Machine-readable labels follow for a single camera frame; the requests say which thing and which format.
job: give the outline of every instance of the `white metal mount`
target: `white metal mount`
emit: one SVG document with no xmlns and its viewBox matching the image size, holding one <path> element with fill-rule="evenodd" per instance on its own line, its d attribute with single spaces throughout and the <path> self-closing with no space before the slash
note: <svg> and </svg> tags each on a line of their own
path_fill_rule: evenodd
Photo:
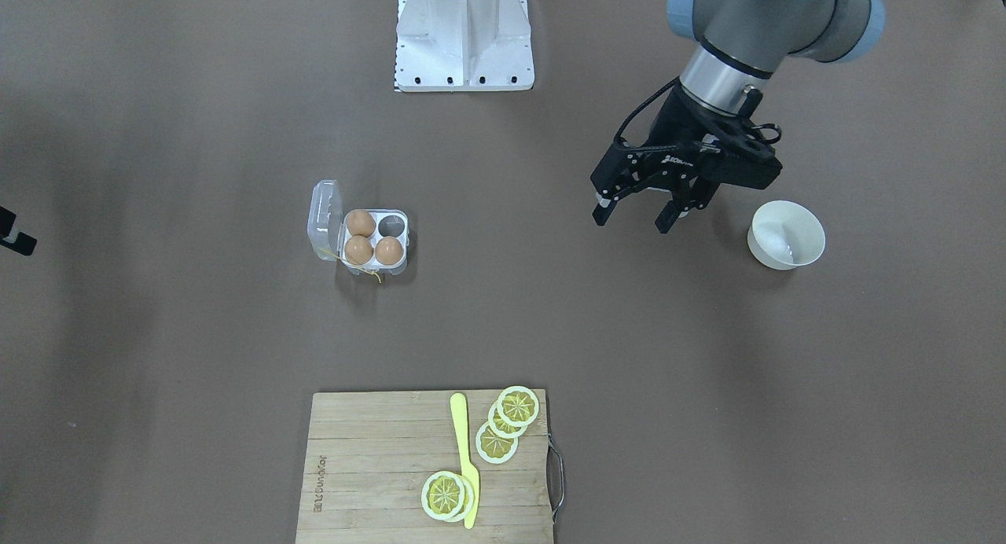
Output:
<svg viewBox="0 0 1006 544">
<path fill-rule="evenodd" d="M 527 0 L 398 0 L 394 86 L 496 92 L 534 84 Z"/>
</svg>

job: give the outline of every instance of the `lemon slice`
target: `lemon slice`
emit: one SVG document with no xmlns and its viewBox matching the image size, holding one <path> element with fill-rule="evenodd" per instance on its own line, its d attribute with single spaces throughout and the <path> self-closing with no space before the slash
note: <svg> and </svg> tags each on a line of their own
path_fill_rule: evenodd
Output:
<svg viewBox="0 0 1006 544">
<path fill-rule="evenodd" d="M 527 426 L 511 426 L 503 420 L 500 412 L 496 412 L 496 403 L 489 407 L 489 428 L 499 437 L 518 437 L 527 431 Z"/>
<path fill-rule="evenodd" d="M 496 399 L 496 409 L 507 424 L 527 426 L 538 417 L 538 397 L 528 387 L 506 387 Z"/>
<path fill-rule="evenodd" d="M 468 481 L 467 477 L 461 476 L 461 483 L 465 487 L 465 505 L 457 515 L 447 519 L 445 522 L 456 523 L 465 520 L 468 512 L 472 509 L 472 505 L 475 505 L 475 488 L 472 487 L 472 482 Z"/>
<path fill-rule="evenodd" d="M 446 521 L 465 505 L 465 483 L 451 472 L 437 472 L 423 485 L 423 509 L 430 518 Z"/>
<path fill-rule="evenodd" d="M 478 440 L 479 456 L 489 464 L 503 464 L 513 458 L 513 452 L 517 451 L 517 437 L 500 437 L 499 434 L 489 428 L 489 422 L 482 424 L 479 432 L 475 434 Z"/>
</svg>

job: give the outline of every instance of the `clear plastic lid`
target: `clear plastic lid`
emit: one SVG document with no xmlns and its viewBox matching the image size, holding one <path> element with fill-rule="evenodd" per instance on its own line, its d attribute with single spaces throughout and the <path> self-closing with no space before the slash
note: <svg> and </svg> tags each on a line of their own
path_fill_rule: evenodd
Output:
<svg viewBox="0 0 1006 544">
<path fill-rule="evenodd" d="M 342 194 L 338 183 L 322 181 L 315 185 L 311 194 L 311 213 L 308 217 L 308 238 L 315 253 L 323 261 L 337 259 L 339 228 L 342 225 Z"/>
</svg>

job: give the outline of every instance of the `brand logo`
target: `brand logo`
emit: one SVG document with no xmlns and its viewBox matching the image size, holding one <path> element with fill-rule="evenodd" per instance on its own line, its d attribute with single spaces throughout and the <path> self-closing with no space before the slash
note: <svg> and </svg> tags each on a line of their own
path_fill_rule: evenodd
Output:
<svg viewBox="0 0 1006 544">
<path fill-rule="evenodd" d="M 678 157 L 672 157 L 671 155 L 667 155 L 667 157 L 664 157 L 664 160 L 662 160 L 660 162 L 662 162 L 662 164 L 664 164 L 664 162 L 673 162 L 673 164 L 683 164 L 683 165 L 685 165 L 685 167 L 694 167 L 695 166 L 694 164 L 690 164 L 690 162 L 688 162 L 688 161 L 679 160 Z"/>
<path fill-rule="evenodd" d="M 315 513 L 321 512 L 322 502 L 325 500 L 325 462 L 328 457 L 318 457 L 318 483 L 315 484 Z"/>
</svg>

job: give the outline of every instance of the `knife handle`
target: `knife handle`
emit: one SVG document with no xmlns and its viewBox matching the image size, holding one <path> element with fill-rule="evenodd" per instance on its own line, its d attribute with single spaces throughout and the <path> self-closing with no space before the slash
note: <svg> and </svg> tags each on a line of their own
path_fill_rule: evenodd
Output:
<svg viewBox="0 0 1006 544">
<path fill-rule="evenodd" d="M 468 448 L 468 399 L 464 393 L 451 394 L 451 419 L 454 420 L 454 435 L 458 438 L 458 454 L 461 463 L 471 463 Z"/>
</svg>

